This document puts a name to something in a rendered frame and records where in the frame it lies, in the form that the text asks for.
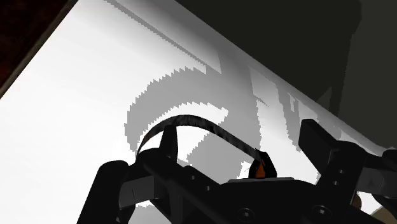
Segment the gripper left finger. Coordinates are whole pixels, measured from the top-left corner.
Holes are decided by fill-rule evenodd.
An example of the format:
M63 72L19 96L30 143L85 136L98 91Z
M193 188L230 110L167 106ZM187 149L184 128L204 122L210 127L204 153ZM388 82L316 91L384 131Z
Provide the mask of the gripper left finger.
M151 201L171 224L224 224L209 192L218 187L190 166L181 167L175 125L166 125L159 148L129 165L106 162L95 175L76 224L128 224L136 204Z

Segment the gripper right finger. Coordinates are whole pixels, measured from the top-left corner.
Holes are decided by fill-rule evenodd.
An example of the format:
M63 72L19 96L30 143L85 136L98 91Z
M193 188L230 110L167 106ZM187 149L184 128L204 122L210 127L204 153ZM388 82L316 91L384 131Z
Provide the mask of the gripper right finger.
M372 155L335 139L313 119L304 119L298 145L321 177L310 193L304 219L369 219L354 207L357 192L371 194L397 219L397 150Z

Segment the black curved band orange end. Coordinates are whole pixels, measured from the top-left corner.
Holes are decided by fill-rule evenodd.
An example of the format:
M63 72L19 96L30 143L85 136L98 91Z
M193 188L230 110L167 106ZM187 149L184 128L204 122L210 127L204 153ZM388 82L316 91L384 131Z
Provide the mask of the black curved band orange end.
M160 123L156 124L152 127L148 133L144 136L141 144L139 145L136 153L136 158L139 158L139 154L141 152L141 148L155 135L165 130L165 127L168 125L174 125L176 127L179 126L189 126L189 127L197 127L206 131L209 131L218 137L224 139L226 142L230 143L240 151L249 155L251 158L255 159L253 167L250 168L249 178L261 178L257 176L257 171L260 167L263 168L265 173L263 178L276 178L277 171L268 155L268 153L264 151L260 151L252 146L248 145L244 141L235 137L233 134L229 133L225 129L221 128L219 125L209 121L205 118L195 115L177 115L167 118Z

